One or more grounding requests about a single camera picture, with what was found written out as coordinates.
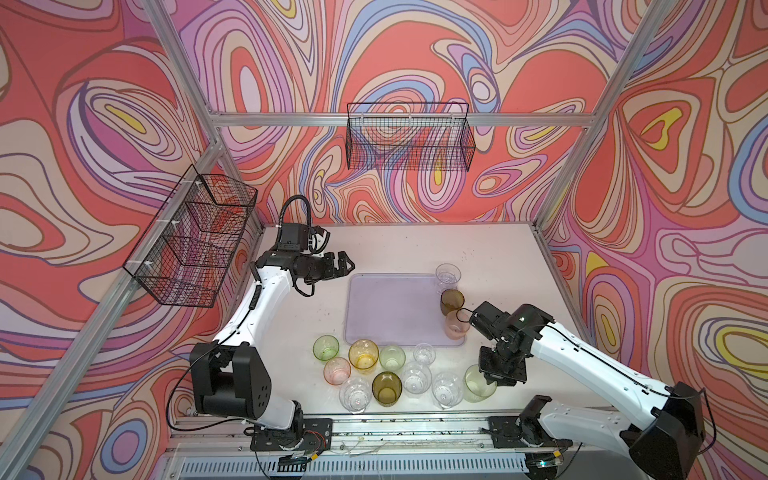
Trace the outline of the pink glass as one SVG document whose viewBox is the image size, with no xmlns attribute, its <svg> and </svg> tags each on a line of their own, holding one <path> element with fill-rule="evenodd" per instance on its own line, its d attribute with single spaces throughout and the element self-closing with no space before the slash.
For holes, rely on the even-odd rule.
<svg viewBox="0 0 768 480">
<path fill-rule="evenodd" d="M 332 386 L 344 384 L 351 376 L 351 365 L 342 357 L 328 360 L 323 369 L 324 380 Z"/>
<path fill-rule="evenodd" d="M 445 332 L 452 340 L 463 340 L 469 331 L 471 311 L 465 308 L 453 310 L 445 317 Z"/>
</svg>

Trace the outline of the large pale green glass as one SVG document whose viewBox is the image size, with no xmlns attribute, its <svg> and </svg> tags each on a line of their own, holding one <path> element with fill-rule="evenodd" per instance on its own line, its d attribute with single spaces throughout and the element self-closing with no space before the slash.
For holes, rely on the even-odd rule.
<svg viewBox="0 0 768 480">
<path fill-rule="evenodd" d="M 489 382 L 477 364 L 467 368 L 464 374 L 464 398 L 470 403 L 479 403 L 489 399 L 497 390 L 495 381 Z"/>
</svg>

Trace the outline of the amber brown glass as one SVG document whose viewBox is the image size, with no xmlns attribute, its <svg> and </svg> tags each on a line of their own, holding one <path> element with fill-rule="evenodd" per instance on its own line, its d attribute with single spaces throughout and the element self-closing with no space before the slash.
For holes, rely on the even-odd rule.
<svg viewBox="0 0 768 480">
<path fill-rule="evenodd" d="M 443 316 L 450 312 L 460 310 L 465 305 L 463 293 L 457 289 L 446 289 L 440 295 L 440 310 Z"/>
</svg>

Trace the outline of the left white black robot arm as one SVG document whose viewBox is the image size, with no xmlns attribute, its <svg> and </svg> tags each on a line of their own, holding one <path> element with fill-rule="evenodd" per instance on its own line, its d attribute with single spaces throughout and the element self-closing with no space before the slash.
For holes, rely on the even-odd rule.
<svg viewBox="0 0 768 480">
<path fill-rule="evenodd" d="M 281 303 L 297 282 L 314 287 L 348 276 L 355 263 L 346 252 L 310 254 L 269 250 L 251 264 L 246 298 L 209 343 L 190 354 L 195 409 L 200 414 L 248 420 L 272 430 L 290 430 L 300 405 L 272 392 L 272 379 L 258 347 Z M 300 292 L 304 297 L 312 292 Z"/>
</svg>

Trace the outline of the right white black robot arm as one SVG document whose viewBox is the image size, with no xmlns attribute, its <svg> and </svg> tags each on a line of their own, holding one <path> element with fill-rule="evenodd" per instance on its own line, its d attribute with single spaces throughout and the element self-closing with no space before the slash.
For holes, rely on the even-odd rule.
<svg viewBox="0 0 768 480">
<path fill-rule="evenodd" d="M 523 304 L 514 312 L 489 302 L 475 308 L 469 323 L 492 346 L 479 351 L 485 380 L 512 387 L 527 380 L 526 362 L 544 361 L 563 371 L 612 406 L 582 408 L 536 395 L 515 417 L 489 420 L 497 448 L 576 442 L 633 461 L 653 479 L 685 479 L 707 449 L 702 390 L 653 379 L 592 345 L 540 308 Z"/>
</svg>

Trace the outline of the yellow glass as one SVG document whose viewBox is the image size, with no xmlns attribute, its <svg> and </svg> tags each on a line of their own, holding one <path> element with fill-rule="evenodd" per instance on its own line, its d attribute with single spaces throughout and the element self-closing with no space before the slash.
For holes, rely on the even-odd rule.
<svg viewBox="0 0 768 480">
<path fill-rule="evenodd" d="M 372 373 L 379 361 L 378 345 L 370 339 L 357 340 L 349 348 L 348 361 L 354 370 Z"/>
</svg>

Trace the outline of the bright green glass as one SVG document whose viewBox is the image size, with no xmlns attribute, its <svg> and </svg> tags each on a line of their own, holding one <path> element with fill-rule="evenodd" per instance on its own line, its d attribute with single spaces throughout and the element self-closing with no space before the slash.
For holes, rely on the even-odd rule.
<svg viewBox="0 0 768 480">
<path fill-rule="evenodd" d="M 338 355 L 339 349 L 340 343 L 335 336 L 322 335 L 314 341 L 312 353 L 318 361 L 327 362 Z"/>
</svg>

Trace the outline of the olive dark glass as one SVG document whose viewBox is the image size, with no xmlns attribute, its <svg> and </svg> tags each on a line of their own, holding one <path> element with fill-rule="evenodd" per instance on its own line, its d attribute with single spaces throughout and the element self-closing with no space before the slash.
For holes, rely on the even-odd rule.
<svg viewBox="0 0 768 480">
<path fill-rule="evenodd" d="M 372 382 L 373 397 L 384 407 L 394 405 L 400 399 L 402 390 L 400 377 L 391 371 L 379 373 Z"/>
</svg>

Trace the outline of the aluminium front rail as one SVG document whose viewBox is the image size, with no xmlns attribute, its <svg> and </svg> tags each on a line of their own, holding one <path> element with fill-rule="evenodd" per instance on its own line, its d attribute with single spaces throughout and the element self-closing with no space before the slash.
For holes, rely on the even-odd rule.
<svg viewBox="0 0 768 480">
<path fill-rule="evenodd" d="M 330 414 L 333 427 L 331 445 L 326 448 L 326 453 L 354 456 L 492 452 L 492 436 L 487 433 L 489 418 L 518 414 L 517 410 Z M 231 422 L 203 429 L 207 423 L 204 417 L 180 420 L 180 426 L 190 431 L 171 434 L 166 451 L 189 451 L 199 455 L 234 455 L 249 451 L 251 440 L 243 434 L 243 424 Z"/>
</svg>

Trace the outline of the pale green small glass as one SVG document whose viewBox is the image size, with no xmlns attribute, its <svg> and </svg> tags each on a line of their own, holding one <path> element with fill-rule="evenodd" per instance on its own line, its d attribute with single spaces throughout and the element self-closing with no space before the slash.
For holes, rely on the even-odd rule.
<svg viewBox="0 0 768 480">
<path fill-rule="evenodd" d="M 386 371 L 397 372 L 406 363 L 405 351 L 397 345 L 384 346 L 379 351 L 379 362 Z"/>
</svg>

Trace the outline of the lavender rectangular plastic tray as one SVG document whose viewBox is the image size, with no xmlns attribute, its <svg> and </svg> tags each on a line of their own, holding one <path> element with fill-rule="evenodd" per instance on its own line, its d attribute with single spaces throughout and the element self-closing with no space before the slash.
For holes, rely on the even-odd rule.
<svg viewBox="0 0 768 480">
<path fill-rule="evenodd" d="M 359 273 L 349 282 L 344 322 L 348 344 L 361 339 L 379 346 L 458 347 L 440 310 L 440 290 L 429 274 Z"/>
</svg>

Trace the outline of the small clear glass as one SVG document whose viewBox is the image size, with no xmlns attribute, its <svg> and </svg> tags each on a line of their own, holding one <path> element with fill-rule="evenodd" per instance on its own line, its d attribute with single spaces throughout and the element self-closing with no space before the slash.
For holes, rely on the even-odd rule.
<svg viewBox="0 0 768 480">
<path fill-rule="evenodd" d="M 430 366 L 436 359 L 436 350 L 428 343 L 419 343 L 413 349 L 413 359 L 420 365 Z"/>
</svg>

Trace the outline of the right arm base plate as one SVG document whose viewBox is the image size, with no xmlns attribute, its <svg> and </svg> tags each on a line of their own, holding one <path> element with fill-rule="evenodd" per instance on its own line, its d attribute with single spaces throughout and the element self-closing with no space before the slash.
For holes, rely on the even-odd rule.
<svg viewBox="0 0 768 480">
<path fill-rule="evenodd" d="M 491 416 L 483 432 L 491 437 L 493 446 L 503 448 L 554 448 L 567 450 L 573 446 L 569 439 L 558 439 L 545 432 L 537 419 L 519 416 Z"/>
</svg>

